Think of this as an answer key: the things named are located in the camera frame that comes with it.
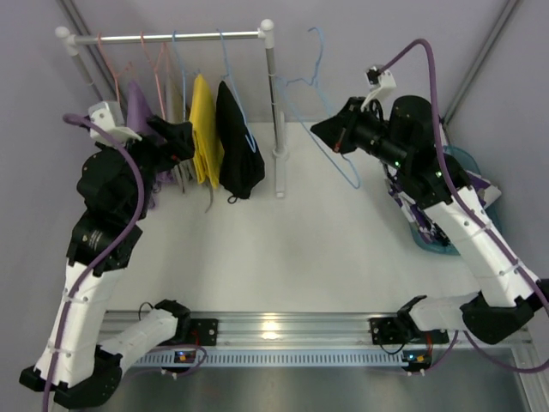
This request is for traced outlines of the black trousers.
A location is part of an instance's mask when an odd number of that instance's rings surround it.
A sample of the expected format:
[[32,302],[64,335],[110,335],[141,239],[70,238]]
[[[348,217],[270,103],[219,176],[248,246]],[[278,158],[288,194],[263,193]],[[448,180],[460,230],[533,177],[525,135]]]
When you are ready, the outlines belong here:
[[227,202],[235,204],[239,199],[249,199],[252,190],[265,179],[265,162],[224,81],[218,87],[215,124],[224,150],[219,181],[231,193]]

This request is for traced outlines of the purple camouflage trousers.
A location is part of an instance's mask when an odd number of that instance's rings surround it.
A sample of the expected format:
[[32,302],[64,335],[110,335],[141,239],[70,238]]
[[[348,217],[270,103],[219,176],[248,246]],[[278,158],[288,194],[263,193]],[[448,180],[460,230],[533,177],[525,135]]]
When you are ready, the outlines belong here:
[[[392,167],[383,167],[388,194],[398,204],[401,212],[408,220],[414,242],[421,249],[441,254],[458,256],[459,251],[450,242],[449,238],[422,210],[414,200],[397,187],[396,170]],[[499,219],[493,204],[502,196],[500,189],[490,180],[482,177],[475,171],[465,169],[471,179],[475,193],[485,212],[490,216],[498,230],[501,229]]]

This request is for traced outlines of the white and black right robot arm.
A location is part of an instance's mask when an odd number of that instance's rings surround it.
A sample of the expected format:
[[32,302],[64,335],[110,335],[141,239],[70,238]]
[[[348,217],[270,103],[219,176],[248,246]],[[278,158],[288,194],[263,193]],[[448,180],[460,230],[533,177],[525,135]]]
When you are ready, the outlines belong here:
[[463,330],[496,344],[520,330],[548,304],[548,283],[513,253],[485,212],[460,163],[444,152],[435,136],[431,103],[419,96],[398,98],[384,119],[365,99],[350,98],[311,132],[336,153],[362,149],[382,162],[392,193],[441,230],[479,284],[462,296],[421,295],[397,313],[412,332]]

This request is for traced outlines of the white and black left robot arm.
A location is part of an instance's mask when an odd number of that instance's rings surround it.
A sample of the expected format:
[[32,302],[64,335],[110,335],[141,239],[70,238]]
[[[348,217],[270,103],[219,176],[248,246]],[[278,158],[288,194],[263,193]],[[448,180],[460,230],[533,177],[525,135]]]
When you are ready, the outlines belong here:
[[106,403],[145,354],[183,344],[190,333],[190,310],[162,300],[117,336],[99,338],[112,291],[142,236],[138,221],[147,215],[155,179],[192,158],[195,146],[190,123],[172,124],[158,116],[148,118],[151,135],[134,135],[126,143],[91,118],[68,113],[64,121],[99,133],[102,140],[77,183],[86,208],[70,237],[51,336],[20,381],[43,394],[44,407],[89,409]]

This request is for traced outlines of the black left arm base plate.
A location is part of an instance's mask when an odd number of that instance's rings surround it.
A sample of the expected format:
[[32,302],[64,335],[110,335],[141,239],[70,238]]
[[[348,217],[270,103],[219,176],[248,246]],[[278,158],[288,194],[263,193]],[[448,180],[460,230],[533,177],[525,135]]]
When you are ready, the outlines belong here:
[[214,347],[217,344],[219,320],[216,318],[186,318],[177,326],[170,345],[193,344]]

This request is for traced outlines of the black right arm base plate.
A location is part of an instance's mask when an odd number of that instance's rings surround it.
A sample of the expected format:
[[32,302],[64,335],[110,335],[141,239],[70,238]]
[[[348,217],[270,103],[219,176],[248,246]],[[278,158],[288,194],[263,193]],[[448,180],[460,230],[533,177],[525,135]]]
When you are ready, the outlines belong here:
[[372,318],[372,342],[379,346],[425,343],[425,334],[410,321],[398,317]]

